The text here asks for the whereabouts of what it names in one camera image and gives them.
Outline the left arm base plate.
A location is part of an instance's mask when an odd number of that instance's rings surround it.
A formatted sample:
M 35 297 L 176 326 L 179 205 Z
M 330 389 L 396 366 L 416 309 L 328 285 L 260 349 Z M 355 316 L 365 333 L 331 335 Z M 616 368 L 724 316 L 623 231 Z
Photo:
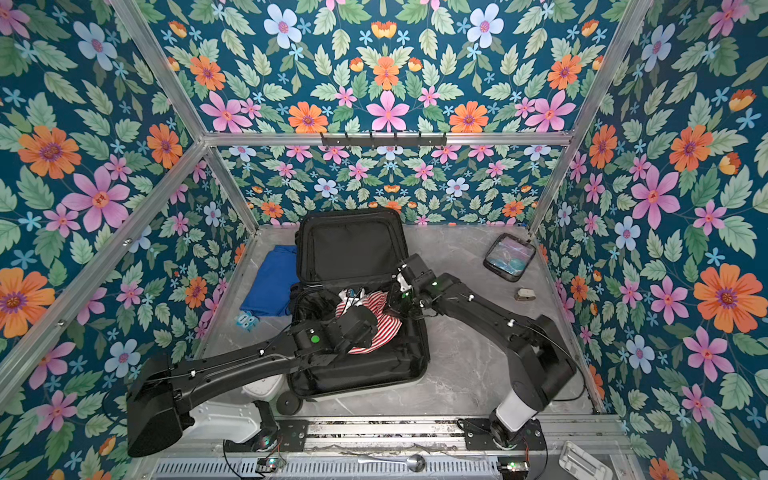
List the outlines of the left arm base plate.
M 304 420 L 278 420 L 260 430 L 253 438 L 242 443 L 224 441 L 227 453 L 281 453 L 302 452 L 308 438 L 309 422 Z

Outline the blue cloth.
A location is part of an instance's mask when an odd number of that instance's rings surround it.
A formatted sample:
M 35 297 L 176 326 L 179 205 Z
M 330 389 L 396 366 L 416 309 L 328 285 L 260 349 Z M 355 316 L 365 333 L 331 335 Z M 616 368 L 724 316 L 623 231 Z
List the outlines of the blue cloth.
M 278 245 L 267 253 L 240 310 L 255 317 L 289 314 L 291 289 L 299 283 L 296 246 Z

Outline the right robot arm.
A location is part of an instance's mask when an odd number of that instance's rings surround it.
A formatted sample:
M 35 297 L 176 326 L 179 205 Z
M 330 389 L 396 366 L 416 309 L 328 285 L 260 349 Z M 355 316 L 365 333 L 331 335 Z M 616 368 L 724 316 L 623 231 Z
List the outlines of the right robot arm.
M 451 274 L 435 275 L 415 254 L 396 267 L 401 298 L 416 306 L 458 320 L 485 336 L 507 358 L 510 391 L 490 415 L 499 443 L 518 435 L 544 411 L 577 374 L 556 323 L 507 310 L 476 294 Z

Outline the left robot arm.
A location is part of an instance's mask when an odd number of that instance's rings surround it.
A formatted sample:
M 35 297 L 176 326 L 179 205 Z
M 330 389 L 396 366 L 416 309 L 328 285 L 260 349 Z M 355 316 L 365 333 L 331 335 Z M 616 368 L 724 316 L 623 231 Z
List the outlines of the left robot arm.
M 378 320 L 352 306 L 329 321 L 290 325 L 262 343 L 192 361 L 149 358 L 126 396 L 127 452 L 131 458 L 159 453 L 192 426 L 193 408 L 248 383 L 327 366 L 352 349 L 368 347 Z

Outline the black suitcase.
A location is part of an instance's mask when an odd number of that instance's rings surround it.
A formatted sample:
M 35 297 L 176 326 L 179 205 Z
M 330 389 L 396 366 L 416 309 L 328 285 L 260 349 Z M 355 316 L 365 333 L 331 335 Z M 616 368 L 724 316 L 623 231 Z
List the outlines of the black suitcase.
M 418 382 L 429 365 L 429 343 L 421 308 L 404 296 L 396 280 L 409 255 L 399 213 L 386 208 L 315 212 L 301 221 L 295 244 L 293 323 L 327 323 L 360 306 L 372 312 L 377 331 L 326 366 L 289 374 L 289 391 L 300 401 L 315 401 Z

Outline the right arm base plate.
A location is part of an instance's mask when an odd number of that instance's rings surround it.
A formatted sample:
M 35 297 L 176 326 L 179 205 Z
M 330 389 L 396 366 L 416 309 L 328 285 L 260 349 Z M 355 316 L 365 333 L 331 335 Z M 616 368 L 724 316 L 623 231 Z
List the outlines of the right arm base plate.
M 463 432 L 467 450 L 528 450 L 545 452 L 546 440 L 537 419 L 531 419 L 513 432 L 499 420 L 459 418 L 456 422 Z

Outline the clear toiletry pouch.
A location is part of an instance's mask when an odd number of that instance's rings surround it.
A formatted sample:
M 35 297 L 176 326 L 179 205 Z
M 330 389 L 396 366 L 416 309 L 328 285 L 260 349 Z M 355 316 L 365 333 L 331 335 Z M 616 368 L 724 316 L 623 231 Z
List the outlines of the clear toiletry pouch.
M 483 259 L 483 266 L 508 282 L 519 281 L 536 254 L 536 247 L 510 233 L 501 234 Z

